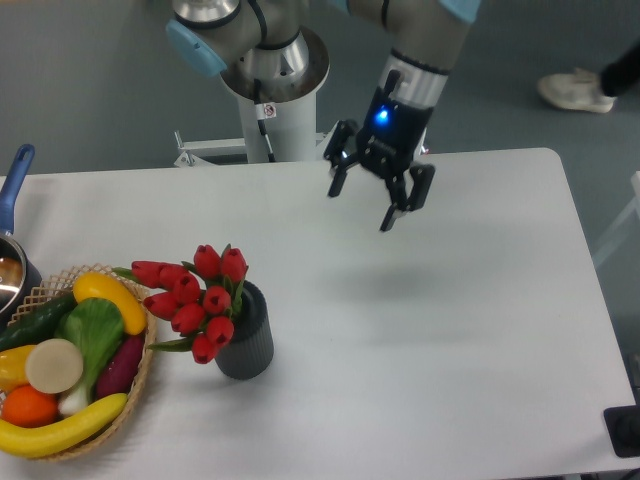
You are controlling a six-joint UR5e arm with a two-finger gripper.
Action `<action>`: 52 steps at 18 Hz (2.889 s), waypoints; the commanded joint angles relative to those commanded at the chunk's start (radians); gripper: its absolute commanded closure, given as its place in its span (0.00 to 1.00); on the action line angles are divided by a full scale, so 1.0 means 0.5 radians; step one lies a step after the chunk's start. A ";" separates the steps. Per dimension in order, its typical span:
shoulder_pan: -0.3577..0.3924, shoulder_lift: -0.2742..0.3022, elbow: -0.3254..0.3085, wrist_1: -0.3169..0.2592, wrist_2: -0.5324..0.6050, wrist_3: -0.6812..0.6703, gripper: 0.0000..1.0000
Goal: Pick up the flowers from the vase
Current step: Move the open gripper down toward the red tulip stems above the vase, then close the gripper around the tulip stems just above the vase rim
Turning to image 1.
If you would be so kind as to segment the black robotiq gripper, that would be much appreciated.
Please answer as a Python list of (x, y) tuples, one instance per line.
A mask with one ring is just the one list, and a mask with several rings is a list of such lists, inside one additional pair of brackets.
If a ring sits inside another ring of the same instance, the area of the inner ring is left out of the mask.
[[(329, 138), (323, 153), (330, 162), (332, 177), (327, 195), (340, 195), (348, 170), (359, 157), (365, 169), (385, 179), (390, 206), (380, 226), (382, 232), (390, 231), (406, 213), (422, 209), (435, 166), (411, 162), (432, 113), (432, 107), (421, 109), (400, 103), (377, 87), (362, 128), (359, 130), (355, 120), (340, 120)], [(413, 181), (410, 192), (406, 191), (403, 175), (406, 170)]]

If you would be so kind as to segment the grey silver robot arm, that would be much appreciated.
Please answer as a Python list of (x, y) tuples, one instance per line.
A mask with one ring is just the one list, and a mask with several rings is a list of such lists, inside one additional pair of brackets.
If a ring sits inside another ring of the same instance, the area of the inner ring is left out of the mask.
[[(435, 169), (417, 158), (427, 125), (474, 23), (475, 1), (340, 1), (393, 39), (362, 122), (341, 120), (321, 149), (341, 193), (361, 166), (380, 178), (390, 230), (421, 209)], [(316, 94), (330, 67), (322, 39), (305, 23), (305, 1), (176, 1), (165, 32), (196, 72), (220, 77), (236, 97), (251, 163), (307, 160), (318, 150)]]

